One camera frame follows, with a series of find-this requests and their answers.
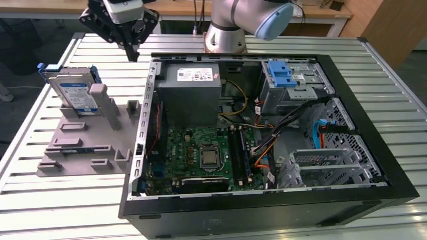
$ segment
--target hard drive label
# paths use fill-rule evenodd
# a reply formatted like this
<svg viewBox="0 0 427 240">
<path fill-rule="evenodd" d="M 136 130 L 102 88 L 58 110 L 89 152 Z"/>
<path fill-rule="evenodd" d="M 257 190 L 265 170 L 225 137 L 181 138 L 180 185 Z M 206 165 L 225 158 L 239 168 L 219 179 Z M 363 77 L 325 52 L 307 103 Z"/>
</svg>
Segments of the hard drive label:
<svg viewBox="0 0 427 240">
<path fill-rule="evenodd" d="M 90 115 L 98 110 L 93 97 L 89 95 L 89 87 L 85 83 L 61 83 L 61 92 L 76 111 Z"/>
<path fill-rule="evenodd" d="M 212 68 L 180 68 L 177 70 L 178 82 L 213 81 Z"/>
</svg>

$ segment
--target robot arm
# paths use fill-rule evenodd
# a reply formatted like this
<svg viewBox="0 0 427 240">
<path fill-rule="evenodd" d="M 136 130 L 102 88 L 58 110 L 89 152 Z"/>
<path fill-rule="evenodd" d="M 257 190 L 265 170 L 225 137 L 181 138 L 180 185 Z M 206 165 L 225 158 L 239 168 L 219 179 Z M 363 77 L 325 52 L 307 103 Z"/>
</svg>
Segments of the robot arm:
<svg viewBox="0 0 427 240">
<path fill-rule="evenodd" d="M 153 32 L 158 17 L 144 7 L 142 0 L 88 0 L 78 20 L 108 43 L 125 50 L 130 62 L 137 62 L 140 44 Z"/>
<path fill-rule="evenodd" d="M 291 0 L 213 0 L 205 49 L 210 53 L 245 51 L 245 31 L 271 41 L 293 16 Z"/>
</svg>

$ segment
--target slatted metal surface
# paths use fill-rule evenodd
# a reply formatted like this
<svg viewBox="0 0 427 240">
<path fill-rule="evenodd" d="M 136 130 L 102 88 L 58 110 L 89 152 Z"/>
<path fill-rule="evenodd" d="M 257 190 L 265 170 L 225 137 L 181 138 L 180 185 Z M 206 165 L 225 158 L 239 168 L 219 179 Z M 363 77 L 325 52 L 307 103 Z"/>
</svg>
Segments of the slatted metal surface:
<svg viewBox="0 0 427 240">
<path fill-rule="evenodd" d="M 332 57 L 420 198 L 372 213 L 347 226 L 210 238 L 296 239 L 321 235 L 321 239 L 359 240 L 381 234 L 391 238 L 425 239 L 427 118 L 401 82 L 387 74 L 388 70 L 373 59 L 365 45 L 355 39 L 281 37 L 264 42 L 248 37 L 247 48 L 249 53 Z M 129 63 L 116 45 L 86 34 L 76 41 L 65 65 L 88 67 L 93 64 L 108 85 L 109 96 L 117 104 L 125 104 L 128 100 L 141 100 L 152 52 L 201 53 L 202 39 L 153 35 L 140 47 L 138 63 Z M 25 134 L 13 141 L 17 145 L 1 161 L 2 165 L 9 164 L 0 180 L 0 235 L 4 239 L 144 239 L 130 224 L 117 218 L 122 174 L 50 178 L 34 175 L 61 117 L 61 101 L 48 87 L 38 101 L 38 111 L 22 126 Z"/>
</svg>

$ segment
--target green circuit board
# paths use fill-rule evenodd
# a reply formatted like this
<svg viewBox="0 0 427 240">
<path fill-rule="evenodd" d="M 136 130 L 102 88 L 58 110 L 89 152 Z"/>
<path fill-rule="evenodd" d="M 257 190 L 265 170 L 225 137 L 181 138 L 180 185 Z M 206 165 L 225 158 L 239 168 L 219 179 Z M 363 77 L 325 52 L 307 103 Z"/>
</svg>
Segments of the green circuit board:
<svg viewBox="0 0 427 240">
<path fill-rule="evenodd" d="M 252 171 L 249 182 L 239 185 L 233 180 L 232 156 L 229 152 L 227 128 L 169 129 L 166 139 L 166 160 L 164 163 L 164 179 L 185 179 L 216 176 L 229 179 L 228 191 L 259 190 L 264 188 L 261 171 Z M 251 149 L 255 146 L 255 136 L 251 128 L 243 129 L 244 144 Z M 217 167 L 202 168 L 201 152 L 216 150 Z M 156 187 L 160 195 L 169 195 L 172 188 L 166 181 Z"/>
</svg>

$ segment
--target ram slot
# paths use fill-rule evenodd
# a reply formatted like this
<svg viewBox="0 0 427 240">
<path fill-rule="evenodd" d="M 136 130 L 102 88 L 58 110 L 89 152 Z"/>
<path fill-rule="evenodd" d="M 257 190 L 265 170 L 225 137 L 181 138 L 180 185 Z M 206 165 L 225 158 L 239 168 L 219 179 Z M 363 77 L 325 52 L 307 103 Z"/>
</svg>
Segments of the ram slot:
<svg viewBox="0 0 427 240">
<path fill-rule="evenodd" d="M 243 186 L 251 182 L 249 154 L 244 142 L 243 132 L 239 129 L 228 131 L 228 146 L 231 154 L 231 165 L 233 182 Z"/>
</svg>

